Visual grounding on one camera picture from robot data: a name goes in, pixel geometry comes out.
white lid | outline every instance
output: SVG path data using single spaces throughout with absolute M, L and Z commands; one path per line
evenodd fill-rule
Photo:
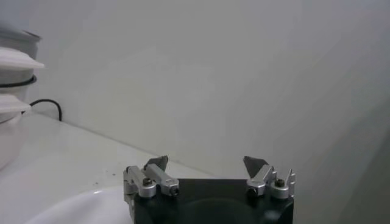
M 22 112 L 30 110 L 31 106 L 20 101 L 11 94 L 0 94 L 0 113 Z
M 21 51 L 0 47 L 0 69 L 20 71 L 37 68 L 44 68 L 44 64 L 35 61 Z

white sink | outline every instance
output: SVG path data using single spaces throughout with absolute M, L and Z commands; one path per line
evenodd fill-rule
M 26 224 L 132 224 L 123 187 L 87 192 L 60 202 Z

silver metal bracket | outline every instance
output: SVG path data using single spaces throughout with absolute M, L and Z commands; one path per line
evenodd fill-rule
M 294 197 L 295 181 L 295 173 L 290 169 L 284 178 L 276 178 L 271 183 L 271 196 L 277 199 Z
M 156 183 L 145 176 L 137 166 L 129 166 L 123 172 L 124 194 L 138 194 L 143 198 L 156 195 Z
M 276 171 L 270 165 L 264 165 L 260 171 L 251 179 L 246 181 L 247 192 L 252 197 L 259 197 L 264 194 L 266 185 L 274 180 Z
M 179 194 L 179 180 L 170 177 L 156 164 L 148 164 L 143 170 L 145 175 L 154 180 L 161 187 L 161 193 L 176 197 Z

black cable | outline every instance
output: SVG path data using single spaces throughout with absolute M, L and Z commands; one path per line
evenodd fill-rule
M 62 109 L 61 109 L 61 106 L 59 103 L 57 103 L 56 101 L 54 100 L 51 100 L 51 99 L 40 99 L 40 100 L 36 100 L 32 103 L 30 103 L 30 106 L 34 106 L 35 104 L 38 104 L 38 103 L 41 103 L 41 102 L 49 102 L 49 103 L 53 103 L 57 106 L 57 109 L 58 109 L 58 118 L 59 118 L 59 121 L 62 121 Z

bolt head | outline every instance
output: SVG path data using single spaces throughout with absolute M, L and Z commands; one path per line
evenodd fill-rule
M 149 186 L 153 183 L 153 181 L 150 179 L 150 178 L 144 178 L 144 180 L 142 181 L 142 185 L 143 186 Z
M 275 180 L 275 186 L 276 187 L 284 187 L 285 186 L 285 181 L 282 179 L 276 179 Z
M 249 188 L 248 189 L 248 191 L 247 191 L 247 195 L 249 196 L 249 197 L 258 197 L 258 191 L 257 191 L 257 189 L 255 189 L 255 188 Z
M 180 194 L 180 190 L 177 187 L 172 187 L 169 191 L 173 197 L 177 197 Z

